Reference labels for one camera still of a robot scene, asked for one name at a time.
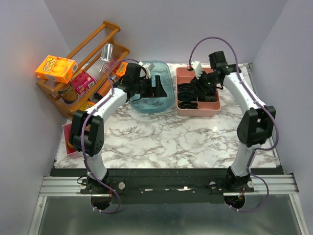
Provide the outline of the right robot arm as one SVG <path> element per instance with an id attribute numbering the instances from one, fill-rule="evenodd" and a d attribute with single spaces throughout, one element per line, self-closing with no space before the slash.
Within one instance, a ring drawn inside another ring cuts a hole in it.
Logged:
<path id="1" fill-rule="evenodd" d="M 212 72 L 206 73 L 199 61 L 189 63 L 195 82 L 203 91 L 210 86 L 226 87 L 239 105 L 243 117 L 237 127 L 240 145 L 236 158 L 227 171 L 225 187 L 235 192 L 250 179 L 250 165 L 255 152 L 271 137 L 276 109 L 262 102 L 244 81 L 238 65 L 228 64 L 224 53 L 217 51 L 209 55 Z"/>

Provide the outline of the teal transparent plastic tray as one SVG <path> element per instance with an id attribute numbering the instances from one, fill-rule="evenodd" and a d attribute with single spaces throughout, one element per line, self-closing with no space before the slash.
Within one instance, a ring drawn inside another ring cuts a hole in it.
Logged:
<path id="1" fill-rule="evenodd" d="M 171 77 L 168 65 L 162 61 L 143 61 L 143 63 L 154 63 L 155 67 L 151 71 L 152 89 L 155 86 L 155 75 L 167 75 Z M 130 105 L 133 109 L 140 113 L 151 114 L 160 113 L 170 108 L 175 101 L 174 97 L 141 97 L 136 94 L 130 100 Z"/>

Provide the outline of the dark patterned necktie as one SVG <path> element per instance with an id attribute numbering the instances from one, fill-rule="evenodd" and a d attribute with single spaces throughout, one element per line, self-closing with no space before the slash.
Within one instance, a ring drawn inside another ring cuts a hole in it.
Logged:
<path id="1" fill-rule="evenodd" d="M 197 91 L 198 101 L 201 102 L 216 102 L 217 88 L 216 86 L 209 86 L 207 88 L 200 87 Z"/>

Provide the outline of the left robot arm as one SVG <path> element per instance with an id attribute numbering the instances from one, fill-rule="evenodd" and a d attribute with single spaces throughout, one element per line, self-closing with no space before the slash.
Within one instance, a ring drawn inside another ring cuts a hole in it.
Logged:
<path id="1" fill-rule="evenodd" d="M 109 92 L 85 111 L 77 110 L 72 118 L 68 142 L 81 152 L 91 187 L 104 193 L 109 174 L 101 149 L 105 140 L 104 124 L 127 102 L 141 113 L 159 113 L 175 100 L 169 67 L 162 61 L 120 60 L 108 69 Z"/>

